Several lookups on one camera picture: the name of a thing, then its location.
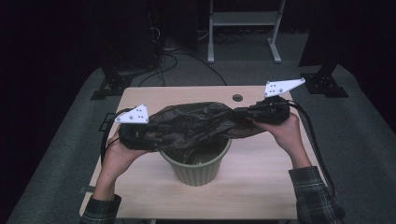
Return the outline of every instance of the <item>white metal stand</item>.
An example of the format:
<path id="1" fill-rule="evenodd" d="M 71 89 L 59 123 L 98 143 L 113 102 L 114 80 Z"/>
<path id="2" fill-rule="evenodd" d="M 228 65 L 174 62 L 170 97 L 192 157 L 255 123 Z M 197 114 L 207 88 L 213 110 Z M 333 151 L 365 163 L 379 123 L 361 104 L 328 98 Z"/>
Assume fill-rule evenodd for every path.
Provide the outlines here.
<path id="1" fill-rule="evenodd" d="M 275 41 L 279 25 L 282 20 L 283 9 L 286 0 L 281 0 L 278 11 L 262 12 L 214 12 L 213 0 L 210 0 L 209 14 L 209 43 L 207 45 L 207 62 L 215 61 L 213 47 L 213 27 L 215 26 L 254 26 L 254 25 L 274 25 L 272 37 L 268 38 L 268 44 L 276 63 L 281 63 L 279 52 L 277 51 Z"/>

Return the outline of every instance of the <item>hand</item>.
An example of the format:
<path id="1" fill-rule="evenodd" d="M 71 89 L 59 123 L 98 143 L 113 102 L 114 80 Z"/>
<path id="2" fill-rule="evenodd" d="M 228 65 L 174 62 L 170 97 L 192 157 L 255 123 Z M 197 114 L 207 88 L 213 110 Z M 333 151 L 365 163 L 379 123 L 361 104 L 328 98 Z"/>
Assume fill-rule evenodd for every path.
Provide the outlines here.
<path id="1" fill-rule="evenodd" d="M 129 149 L 123 145 L 118 139 L 119 128 L 107 140 L 107 151 L 102 163 L 102 170 L 92 196 L 96 200 L 113 200 L 117 178 L 128 170 L 134 160 L 148 153 L 146 150 Z"/>
<path id="2" fill-rule="evenodd" d="M 253 123 L 274 136 L 277 144 L 289 154 L 294 169 L 311 166 L 303 145 L 300 120 L 297 115 L 290 113 L 290 117 L 279 125 L 259 123 L 254 120 Z"/>

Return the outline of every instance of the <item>wooden table top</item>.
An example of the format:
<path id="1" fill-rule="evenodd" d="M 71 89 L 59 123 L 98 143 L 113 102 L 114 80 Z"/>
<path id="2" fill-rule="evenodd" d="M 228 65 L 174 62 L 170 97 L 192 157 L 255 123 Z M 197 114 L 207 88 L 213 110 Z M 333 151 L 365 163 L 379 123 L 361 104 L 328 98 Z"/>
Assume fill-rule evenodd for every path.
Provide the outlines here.
<path id="1" fill-rule="evenodd" d="M 242 95 L 243 100 L 234 101 L 235 94 Z M 168 105 L 198 102 L 220 102 L 236 108 L 256 104 L 264 99 L 263 94 L 264 86 L 128 88 L 121 97 L 118 111 L 146 105 L 151 115 Z M 281 96 L 291 100 L 288 92 Z M 294 108 L 291 111 L 298 115 Z M 318 166 L 302 124 L 301 130 L 308 157 Z M 95 186 L 100 169 L 99 159 L 91 186 Z M 122 198 L 118 217 L 296 219 L 296 199 L 289 169 L 289 156 L 269 133 L 234 139 L 216 178 L 201 187 L 181 183 L 160 153 L 149 153 L 137 159 L 117 180 L 116 193 Z M 81 214 L 91 195 L 86 193 Z"/>

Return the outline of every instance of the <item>dark background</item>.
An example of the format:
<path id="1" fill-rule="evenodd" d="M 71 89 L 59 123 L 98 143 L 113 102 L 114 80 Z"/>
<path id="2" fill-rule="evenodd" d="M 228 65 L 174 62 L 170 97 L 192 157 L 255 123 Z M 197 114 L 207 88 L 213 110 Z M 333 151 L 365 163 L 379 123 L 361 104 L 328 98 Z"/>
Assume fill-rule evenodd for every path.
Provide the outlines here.
<path id="1" fill-rule="evenodd" d="M 180 1 L 169 1 L 166 7 L 173 5 L 180 10 Z M 187 7 L 197 8 L 197 29 L 205 29 L 208 1 L 183 2 L 188 2 Z M 260 8 L 257 6 L 273 9 L 276 2 L 252 0 L 242 5 L 239 1 L 219 0 L 216 9 Z M 7 220 L 23 194 L 91 72 L 117 63 L 139 68 L 155 65 L 152 56 L 156 47 L 147 45 L 150 32 L 145 27 L 150 22 L 161 22 L 163 11 L 156 17 L 154 10 L 150 20 L 124 18 L 124 23 L 119 23 L 116 21 L 122 18 L 115 17 L 111 10 L 120 12 L 147 2 L 118 2 L 128 7 L 110 3 L 30 0 L 0 3 L 1 191 L 5 205 L 0 222 Z M 281 24 L 283 32 L 310 32 L 301 66 L 336 60 L 356 77 L 393 130 L 396 125 L 390 108 L 396 84 L 394 11 L 391 1 L 322 1 L 320 7 L 313 0 L 289 1 Z M 131 27 L 121 29 L 120 24 L 127 25 L 128 20 L 131 27 L 143 29 L 143 33 L 137 35 Z M 126 35 L 134 37 L 131 46 L 118 42 Z M 136 44 L 139 41 L 146 45 Z M 128 48 L 135 53 L 128 53 Z"/>

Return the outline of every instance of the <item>ribbed bucket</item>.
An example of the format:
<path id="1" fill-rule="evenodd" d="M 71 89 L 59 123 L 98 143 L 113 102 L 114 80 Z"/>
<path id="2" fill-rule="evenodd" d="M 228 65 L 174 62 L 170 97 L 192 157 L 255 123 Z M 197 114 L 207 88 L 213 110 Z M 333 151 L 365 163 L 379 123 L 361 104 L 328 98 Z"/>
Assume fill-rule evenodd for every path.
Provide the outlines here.
<path id="1" fill-rule="evenodd" d="M 186 185 L 199 187 L 215 179 L 219 172 L 221 160 L 230 148 L 231 139 L 221 139 L 219 141 L 222 142 L 218 142 L 215 146 L 221 148 L 216 150 L 206 148 L 202 150 L 201 154 L 197 150 L 195 158 L 188 163 L 175 161 L 171 156 L 168 156 L 169 153 L 167 151 L 162 151 L 161 155 L 171 164 L 177 179 Z M 213 147 L 213 144 L 208 144 L 205 147 Z"/>

